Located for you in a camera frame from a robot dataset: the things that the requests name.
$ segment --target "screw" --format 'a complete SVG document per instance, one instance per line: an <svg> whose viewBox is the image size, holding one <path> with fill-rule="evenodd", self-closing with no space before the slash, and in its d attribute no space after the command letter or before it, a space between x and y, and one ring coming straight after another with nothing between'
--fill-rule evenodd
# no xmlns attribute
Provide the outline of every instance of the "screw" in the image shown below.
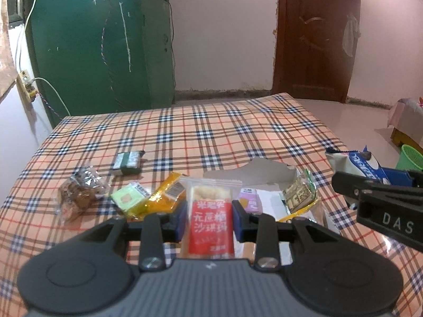
<svg viewBox="0 0 423 317"><path fill-rule="evenodd" d="M141 266L144 269L157 269L162 265L162 261L161 259L159 259L158 257L147 257L146 259L143 260L143 262L141 263Z"/></svg>
<svg viewBox="0 0 423 317"><path fill-rule="evenodd" d="M276 268L279 264L274 257L262 257L257 261L260 268Z"/></svg>

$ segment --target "white cable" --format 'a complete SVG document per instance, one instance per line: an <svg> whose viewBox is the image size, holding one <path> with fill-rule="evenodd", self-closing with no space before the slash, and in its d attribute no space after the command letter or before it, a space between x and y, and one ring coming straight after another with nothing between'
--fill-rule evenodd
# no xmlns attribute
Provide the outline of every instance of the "white cable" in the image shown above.
<svg viewBox="0 0 423 317"><path fill-rule="evenodd" d="M16 68L17 68L17 69L18 69L17 65L19 65L18 72L20 72L20 71L21 71L22 44L23 44L23 40L24 40L24 39L26 39L26 28L28 27L28 21L29 21L29 18L31 17L32 11L34 10L34 7L35 7L35 2L36 2L36 1L37 1L37 0L34 0L34 2L32 3L31 10L29 11L28 17L27 17L27 19L25 20L24 35L23 35L23 37L21 37L21 41L20 41L19 62L17 61L17 59L15 59L15 62L16 62Z"/></svg>
<svg viewBox="0 0 423 317"><path fill-rule="evenodd" d="M18 72L18 73L20 73L21 72L21 68L20 68L20 65L19 65L19 63L18 63L18 55L20 54L20 52L19 52L19 45L20 45L20 43L21 43L21 37L22 37L22 31L23 31L23 27L21 27L21 29L20 29L20 31L19 31L19 34L18 34L18 41L16 42L16 51L15 51L15 67L16 67L16 71Z"/></svg>
<svg viewBox="0 0 423 317"><path fill-rule="evenodd" d="M60 102L63 104L63 106L65 107L66 112L68 112L68 115L71 115L71 112L69 112L68 108L66 107L65 103L63 102L62 98L60 97L59 93L57 93L57 90L52 86L52 84L50 82L48 82L45 78L42 77L36 77L32 80L30 80L30 83L32 83L35 80L43 80L44 82L46 82L51 88L52 90L54 90L54 92L56 93L57 97L59 98Z"/></svg>

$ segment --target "tiled floor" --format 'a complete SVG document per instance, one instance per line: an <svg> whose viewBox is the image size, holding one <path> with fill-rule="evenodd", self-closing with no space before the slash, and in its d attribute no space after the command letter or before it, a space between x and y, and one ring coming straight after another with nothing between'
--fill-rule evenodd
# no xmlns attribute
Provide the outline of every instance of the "tiled floor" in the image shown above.
<svg viewBox="0 0 423 317"><path fill-rule="evenodd" d="M175 106L220 101L223 101L223 99L179 101ZM301 99L298 101L316 118L327 125L349 149L362 150L367 145L369 151L374 153L382 166L395 168L400 149L390 139L392 128L386 127L388 121L387 110L332 101Z"/></svg>

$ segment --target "baseboard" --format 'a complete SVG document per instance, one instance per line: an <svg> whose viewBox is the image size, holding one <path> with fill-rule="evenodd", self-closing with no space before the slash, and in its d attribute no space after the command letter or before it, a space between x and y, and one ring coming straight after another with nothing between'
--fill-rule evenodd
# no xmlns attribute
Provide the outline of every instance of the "baseboard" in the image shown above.
<svg viewBox="0 0 423 317"><path fill-rule="evenodd" d="M350 103L352 105L360 105L360 106L368 106L368 107L376 107L378 109L391 109L391 105L387 105L381 102L375 102L375 101L367 101L363 99L357 99L355 97L346 97L346 102Z"/></svg>
<svg viewBox="0 0 423 317"><path fill-rule="evenodd" d="M224 98L251 99L270 95L270 90L176 90L175 101Z"/></svg>

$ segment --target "white wall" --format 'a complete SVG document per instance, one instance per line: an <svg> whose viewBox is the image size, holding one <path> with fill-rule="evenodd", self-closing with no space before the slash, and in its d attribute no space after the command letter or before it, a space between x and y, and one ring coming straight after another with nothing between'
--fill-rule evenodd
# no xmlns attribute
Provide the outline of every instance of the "white wall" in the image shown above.
<svg viewBox="0 0 423 317"><path fill-rule="evenodd" d="M423 0L361 0L360 31L348 96L423 96Z"/></svg>
<svg viewBox="0 0 423 317"><path fill-rule="evenodd" d="M23 25L9 30L13 60ZM22 43L21 68L33 76L26 42ZM25 108L16 85L0 101L0 206L32 155L52 128L41 99Z"/></svg>
<svg viewBox="0 0 423 317"><path fill-rule="evenodd" d="M170 0L177 90L271 89L277 0Z"/></svg>

